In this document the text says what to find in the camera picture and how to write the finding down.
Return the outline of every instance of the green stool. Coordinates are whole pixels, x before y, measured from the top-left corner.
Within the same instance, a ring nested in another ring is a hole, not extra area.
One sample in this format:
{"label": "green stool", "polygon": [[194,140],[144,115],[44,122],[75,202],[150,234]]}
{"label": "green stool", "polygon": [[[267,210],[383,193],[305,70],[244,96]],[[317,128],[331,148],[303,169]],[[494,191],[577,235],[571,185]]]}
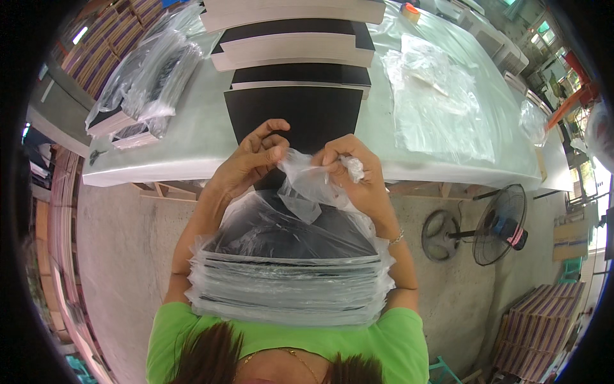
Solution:
{"label": "green stool", "polygon": [[576,279],[568,279],[567,275],[570,273],[580,274],[580,270],[582,269],[582,257],[578,257],[576,259],[565,259],[563,260],[563,266],[565,270],[563,271],[563,275],[559,279],[559,284],[561,283],[577,283]]}
{"label": "green stool", "polygon": [[429,371],[437,368],[443,368],[443,371],[441,372],[441,375],[439,375],[439,378],[436,381],[429,379],[429,384],[441,384],[446,373],[454,377],[458,384],[462,384],[462,381],[458,377],[456,377],[454,372],[452,372],[450,367],[448,367],[448,365],[443,361],[443,358],[441,356],[437,356],[437,362],[435,364],[429,365]]}

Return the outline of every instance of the person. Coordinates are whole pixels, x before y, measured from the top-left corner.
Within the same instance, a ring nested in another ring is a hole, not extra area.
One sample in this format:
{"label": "person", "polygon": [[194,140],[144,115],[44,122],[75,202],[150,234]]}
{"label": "person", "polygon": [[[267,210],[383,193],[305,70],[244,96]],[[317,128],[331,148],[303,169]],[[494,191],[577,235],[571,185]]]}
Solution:
{"label": "person", "polygon": [[[287,131],[270,119],[249,134],[205,185],[177,243],[168,292],[153,321],[147,354],[150,384],[315,384],[420,383],[429,378],[418,282],[413,259],[386,192],[379,159],[354,135],[327,143],[312,160],[327,167],[354,206],[371,218],[376,235],[391,241],[396,259],[389,275],[396,288],[387,295],[381,317],[369,327],[289,327],[196,316],[184,292],[194,238],[214,234],[234,198],[262,179],[283,158]],[[354,184],[338,161],[340,154],[363,163],[365,176]]]}

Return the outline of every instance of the cable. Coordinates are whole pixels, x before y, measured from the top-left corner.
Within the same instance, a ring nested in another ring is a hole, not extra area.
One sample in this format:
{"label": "cable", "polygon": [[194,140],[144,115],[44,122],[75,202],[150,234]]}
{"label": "cable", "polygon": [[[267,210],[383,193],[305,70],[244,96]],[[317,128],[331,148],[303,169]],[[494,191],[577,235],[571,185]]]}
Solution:
{"label": "cable", "polygon": [[[458,209],[459,209],[459,230],[462,226],[462,212],[461,212],[461,203],[463,202],[463,200],[459,200],[459,203],[457,205]],[[462,237],[460,238],[462,240],[463,243],[473,243],[473,241],[467,241],[465,239],[463,239]]]}

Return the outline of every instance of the stack of black boards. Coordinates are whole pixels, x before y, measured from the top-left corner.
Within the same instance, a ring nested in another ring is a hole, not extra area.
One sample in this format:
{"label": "stack of black boards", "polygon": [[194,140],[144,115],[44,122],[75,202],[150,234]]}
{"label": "stack of black boards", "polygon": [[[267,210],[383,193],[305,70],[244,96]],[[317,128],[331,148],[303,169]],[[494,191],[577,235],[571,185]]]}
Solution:
{"label": "stack of black boards", "polygon": [[[365,23],[381,23],[383,0],[206,0],[208,32],[226,29],[211,52],[218,71],[235,70],[224,93],[240,142],[267,119],[306,154],[353,133],[371,87],[375,47]],[[276,189],[271,173],[256,189]]]}

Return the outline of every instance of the gold chain necklace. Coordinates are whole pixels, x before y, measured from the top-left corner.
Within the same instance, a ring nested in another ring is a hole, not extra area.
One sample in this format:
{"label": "gold chain necklace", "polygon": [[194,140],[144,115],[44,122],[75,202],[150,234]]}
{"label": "gold chain necklace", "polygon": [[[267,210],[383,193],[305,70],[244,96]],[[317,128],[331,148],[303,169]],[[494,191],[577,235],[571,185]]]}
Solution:
{"label": "gold chain necklace", "polygon": [[[276,348],[278,350],[282,350],[282,351],[286,351],[289,354],[291,354],[292,356],[296,357],[300,362],[303,363],[303,365],[309,369],[309,371],[311,372],[311,375],[313,376],[313,379],[316,381],[316,384],[320,384],[320,380],[317,379],[316,373],[313,372],[313,370],[307,365],[306,362],[303,361],[303,359],[301,359],[300,357],[298,357],[297,352],[295,350],[286,350],[284,348]],[[249,363],[249,361],[260,351],[256,351],[254,353],[252,353],[251,355],[249,355],[244,361],[243,361],[243,365],[241,367],[239,367],[239,369],[236,371],[235,373],[235,377],[233,378],[233,383],[236,380],[237,375],[239,374],[239,372],[241,371],[241,369],[243,369],[243,367],[245,366],[245,364]]]}

